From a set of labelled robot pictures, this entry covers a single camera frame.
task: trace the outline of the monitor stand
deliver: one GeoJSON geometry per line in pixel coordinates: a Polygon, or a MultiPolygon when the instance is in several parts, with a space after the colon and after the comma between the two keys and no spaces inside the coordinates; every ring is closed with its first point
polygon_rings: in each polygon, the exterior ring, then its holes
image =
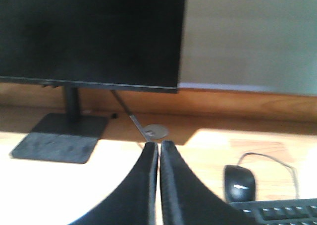
{"type": "Polygon", "coordinates": [[[46,115],[11,152],[14,158],[84,164],[107,118],[81,115],[78,89],[64,87],[66,114],[46,115]]]}

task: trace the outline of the monitor screen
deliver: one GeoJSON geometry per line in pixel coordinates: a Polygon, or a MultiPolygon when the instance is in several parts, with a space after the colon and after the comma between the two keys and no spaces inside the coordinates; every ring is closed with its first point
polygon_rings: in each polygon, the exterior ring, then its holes
{"type": "Polygon", "coordinates": [[[184,0],[0,0],[0,81],[178,85],[184,0]]]}

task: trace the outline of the wooden baseboard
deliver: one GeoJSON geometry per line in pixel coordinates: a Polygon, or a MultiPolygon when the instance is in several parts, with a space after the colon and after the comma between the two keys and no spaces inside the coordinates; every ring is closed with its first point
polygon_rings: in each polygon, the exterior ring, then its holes
{"type": "MultiPolygon", "coordinates": [[[[120,91],[136,113],[317,122],[317,97],[180,89],[178,94],[120,91]]],[[[109,90],[80,89],[82,108],[121,112],[109,90]]],[[[0,105],[63,108],[61,88],[0,83],[0,105]]]]}

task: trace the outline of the cable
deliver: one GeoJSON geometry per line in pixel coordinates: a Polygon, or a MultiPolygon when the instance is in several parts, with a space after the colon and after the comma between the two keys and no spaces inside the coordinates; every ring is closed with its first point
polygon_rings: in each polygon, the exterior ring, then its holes
{"type": "Polygon", "coordinates": [[[151,142],[150,137],[146,134],[144,131],[142,125],[138,121],[137,117],[131,112],[131,110],[128,108],[128,106],[124,103],[122,98],[119,96],[119,94],[115,90],[110,90],[115,99],[119,102],[119,104],[123,107],[124,111],[129,115],[135,126],[138,128],[142,136],[145,138],[146,142],[151,142]]]}
{"type": "Polygon", "coordinates": [[[244,153],[238,163],[237,163],[237,166],[239,166],[242,162],[242,160],[248,156],[248,155],[256,155],[256,156],[262,156],[262,157],[267,157],[275,162],[278,162],[280,163],[281,165],[285,166],[287,168],[287,170],[291,173],[291,176],[293,178],[293,183],[294,183],[294,187],[295,187],[295,198],[296,199],[299,199],[299,187],[298,187],[298,180],[297,180],[297,176],[296,176],[296,169],[286,163],[284,163],[283,161],[280,161],[279,159],[275,158],[275,157],[272,157],[272,156],[269,156],[269,155],[266,155],[266,154],[261,154],[261,153],[255,153],[255,152],[247,152],[247,153],[244,153]]]}

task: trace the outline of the round metal disc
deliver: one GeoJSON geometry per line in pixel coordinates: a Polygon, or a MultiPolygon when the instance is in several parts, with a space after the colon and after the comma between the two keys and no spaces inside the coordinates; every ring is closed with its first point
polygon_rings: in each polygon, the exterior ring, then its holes
{"type": "Polygon", "coordinates": [[[160,124],[150,124],[143,128],[151,139],[161,139],[168,135],[168,129],[160,124]]]}

